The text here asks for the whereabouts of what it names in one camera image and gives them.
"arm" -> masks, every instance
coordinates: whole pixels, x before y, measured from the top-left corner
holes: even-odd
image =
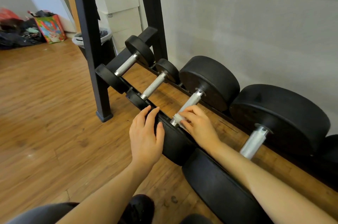
[[[294,189],[222,143],[199,107],[187,107],[180,115],[190,121],[182,120],[182,124],[196,142],[250,190],[274,223],[337,223]]]
[[[118,176],[86,198],[57,224],[113,224],[117,223],[136,189],[158,162],[163,150],[162,123],[154,134],[155,116],[159,108],[145,116],[150,106],[142,110],[130,127],[130,144],[133,160]]]

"gray pants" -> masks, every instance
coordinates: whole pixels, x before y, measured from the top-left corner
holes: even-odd
[[[40,206],[20,214],[7,224],[55,224],[77,205],[78,203],[59,203]],[[212,224],[212,222],[204,216],[192,214],[180,224]]]

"wooden floor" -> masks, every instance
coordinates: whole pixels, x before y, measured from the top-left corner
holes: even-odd
[[[155,79],[137,64],[124,77],[140,91]],[[71,40],[0,51],[0,223],[39,205],[82,201],[129,164],[129,127],[139,111],[111,88],[109,96],[114,117],[102,124],[86,60]],[[172,116],[187,98],[163,84],[150,100]],[[239,150],[248,136],[206,112]],[[338,219],[337,192],[265,146],[254,162]],[[177,224],[188,213],[220,223],[164,156],[137,193],[155,201],[153,223]]]

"trash bin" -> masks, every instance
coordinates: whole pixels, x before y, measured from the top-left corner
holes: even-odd
[[[100,37],[101,53],[103,54],[103,64],[107,65],[115,57],[114,44],[112,42],[112,32],[108,28],[100,27]],[[79,47],[83,56],[87,59],[85,46],[83,45],[82,34],[75,34],[72,41]]]

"hand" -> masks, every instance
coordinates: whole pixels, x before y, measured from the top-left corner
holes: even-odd
[[[147,171],[150,171],[161,157],[164,141],[164,128],[161,122],[157,125],[156,136],[154,133],[155,116],[159,107],[152,110],[146,120],[150,108],[146,107],[134,118],[129,130],[132,163]]]
[[[179,114],[186,119],[182,120],[181,123],[201,148],[210,153],[212,149],[219,145],[221,141],[219,140],[210,119],[198,106],[193,105],[187,107]]]

